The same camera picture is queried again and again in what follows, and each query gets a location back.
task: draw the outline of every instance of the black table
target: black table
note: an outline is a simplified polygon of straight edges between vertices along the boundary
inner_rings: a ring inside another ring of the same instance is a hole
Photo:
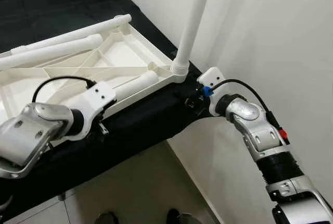
[[[0,52],[130,13],[134,26],[171,59],[176,47],[131,0],[0,0]],[[186,81],[169,84],[103,121],[111,136],[103,142],[92,131],[78,142],[66,141],[46,152],[31,173],[0,180],[0,198],[14,199],[2,221],[87,181],[125,159],[174,136],[203,117],[185,107],[195,94],[200,71],[192,64]]]

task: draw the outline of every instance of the tiled floor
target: tiled floor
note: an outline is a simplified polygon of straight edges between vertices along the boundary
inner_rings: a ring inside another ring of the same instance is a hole
[[[166,143],[160,143],[67,192],[6,222],[10,224],[93,224],[114,211],[120,224],[164,224],[175,207],[213,224],[206,204]]]

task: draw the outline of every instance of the screw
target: screw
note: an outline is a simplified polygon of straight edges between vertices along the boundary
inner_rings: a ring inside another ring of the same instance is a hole
[[[185,101],[185,106],[189,107],[189,108],[194,108],[195,104],[194,104],[194,102],[190,98],[188,98]]]
[[[41,137],[42,134],[43,134],[43,131],[37,132],[37,134],[35,135],[35,139],[38,139],[39,137]]]
[[[23,124],[23,121],[19,120],[15,123],[14,128],[19,128]]]

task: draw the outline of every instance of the white plastic pipe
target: white plastic pipe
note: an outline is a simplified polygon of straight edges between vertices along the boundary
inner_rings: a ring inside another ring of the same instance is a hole
[[[59,44],[59,43],[74,41],[77,39],[85,38],[92,34],[97,34],[99,32],[108,31],[121,24],[128,23],[131,20],[132,20],[132,17],[130,14],[116,16],[110,20],[100,22],[97,24],[93,24],[93,25],[87,26],[85,28],[74,30],[74,31],[71,31],[71,32],[68,32],[68,33],[65,33],[62,35],[58,35],[58,36],[55,36],[54,38],[49,38],[49,39],[45,39],[45,40],[35,42],[35,43],[29,44],[29,45],[23,45],[23,46],[19,46],[16,48],[12,48],[10,51],[11,51],[12,55],[15,55],[15,54],[23,53],[26,51],[32,51],[32,50],[38,49],[38,48],[52,46],[52,45]]]
[[[121,100],[158,82],[158,76],[154,71],[147,71],[138,78],[113,88],[116,92],[117,101]]]
[[[102,44],[100,34],[93,34],[86,38],[71,42],[60,43],[53,46],[39,48],[32,51],[0,58],[0,70],[16,67],[26,63],[49,60],[55,57],[86,51],[97,48]]]
[[[171,71],[177,76],[186,76],[189,58],[196,38],[201,17],[207,0],[193,0],[193,4],[184,26],[177,56],[171,64]]]

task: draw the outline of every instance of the robotic arm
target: robotic arm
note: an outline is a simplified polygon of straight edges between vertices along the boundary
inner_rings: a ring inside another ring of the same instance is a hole
[[[106,82],[93,85],[78,95],[71,107],[29,103],[21,114],[0,126],[0,177],[25,177],[50,142],[65,138],[80,140],[100,126],[104,110],[116,102],[116,93]]]
[[[154,81],[155,76],[153,71],[148,71],[142,81],[138,78],[115,89],[106,82],[90,81],[88,90],[79,94],[70,107],[36,103],[33,99],[19,116],[0,126],[0,178],[25,177],[51,146],[51,141],[80,140],[88,135],[92,125],[107,134],[100,122],[104,111],[117,99],[134,94],[141,86],[149,86],[144,81],[146,78]],[[227,94],[224,84],[235,81],[250,89],[262,106],[247,102],[241,95]],[[288,150],[285,131],[259,95],[241,81],[225,80],[217,68],[209,69],[198,82],[201,84],[198,96],[186,100],[186,105],[196,107],[208,97],[210,114],[226,117],[243,135],[246,147],[263,173],[271,200],[277,202],[273,209],[276,223],[333,224],[333,210],[297,165]],[[0,211],[10,201],[11,197],[0,206]]]
[[[287,147],[287,135],[273,113],[264,103],[267,110],[247,102],[241,95],[226,94],[222,85],[227,80],[211,88],[216,80],[223,80],[217,68],[209,69],[198,78],[204,86],[204,95],[210,98],[209,111],[214,116],[224,116],[243,135],[244,143],[267,183],[271,200],[278,203],[272,211],[276,223],[333,223],[333,210],[297,165]]]

